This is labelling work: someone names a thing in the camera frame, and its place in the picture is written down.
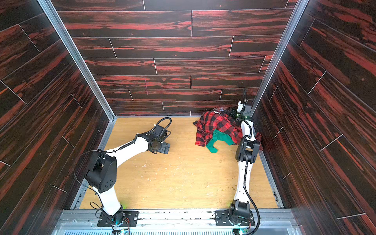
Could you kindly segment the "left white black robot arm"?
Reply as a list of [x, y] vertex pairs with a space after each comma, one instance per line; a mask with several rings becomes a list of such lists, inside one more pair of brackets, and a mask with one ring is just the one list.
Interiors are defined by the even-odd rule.
[[170, 144], [165, 140], [171, 133], [168, 131], [169, 126], [168, 124], [166, 127], [162, 127], [158, 122], [151, 130], [136, 134], [132, 141], [120, 147], [106, 151], [98, 149], [91, 154], [85, 179], [98, 195], [102, 204], [100, 210], [103, 216], [109, 219], [112, 225], [120, 226], [126, 221], [123, 206], [115, 192], [119, 166], [146, 151], [153, 154], [168, 154]]

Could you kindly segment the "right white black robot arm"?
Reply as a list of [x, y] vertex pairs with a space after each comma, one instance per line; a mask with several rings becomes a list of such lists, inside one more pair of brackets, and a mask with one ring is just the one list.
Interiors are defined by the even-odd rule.
[[236, 118], [240, 121], [242, 139], [236, 152], [239, 167], [237, 191], [229, 208], [229, 222], [234, 226], [255, 224], [251, 206], [255, 206], [249, 194], [250, 175], [256, 161], [260, 142], [253, 132], [253, 122], [250, 116], [252, 106], [238, 103]]

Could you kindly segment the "red black plaid shirt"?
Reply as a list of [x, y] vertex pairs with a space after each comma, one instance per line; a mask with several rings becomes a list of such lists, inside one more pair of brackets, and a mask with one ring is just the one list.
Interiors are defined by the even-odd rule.
[[231, 116], [218, 111], [205, 112], [193, 125], [197, 128], [195, 144], [201, 147], [209, 145], [215, 131], [226, 134], [233, 142], [232, 145], [239, 144], [243, 137], [241, 127], [236, 121]]

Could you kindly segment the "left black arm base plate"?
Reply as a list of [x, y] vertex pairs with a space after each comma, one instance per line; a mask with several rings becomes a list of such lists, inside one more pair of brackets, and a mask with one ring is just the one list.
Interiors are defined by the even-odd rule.
[[109, 215], [101, 211], [98, 227], [136, 227], [139, 217], [139, 211], [121, 211], [114, 215]]

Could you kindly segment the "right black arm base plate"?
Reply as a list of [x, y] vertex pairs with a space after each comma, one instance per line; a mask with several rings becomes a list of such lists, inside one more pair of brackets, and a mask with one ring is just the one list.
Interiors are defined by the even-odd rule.
[[229, 209], [214, 212], [212, 218], [216, 226], [255, 226], [255, 220], [251, 211], [230, 212]]

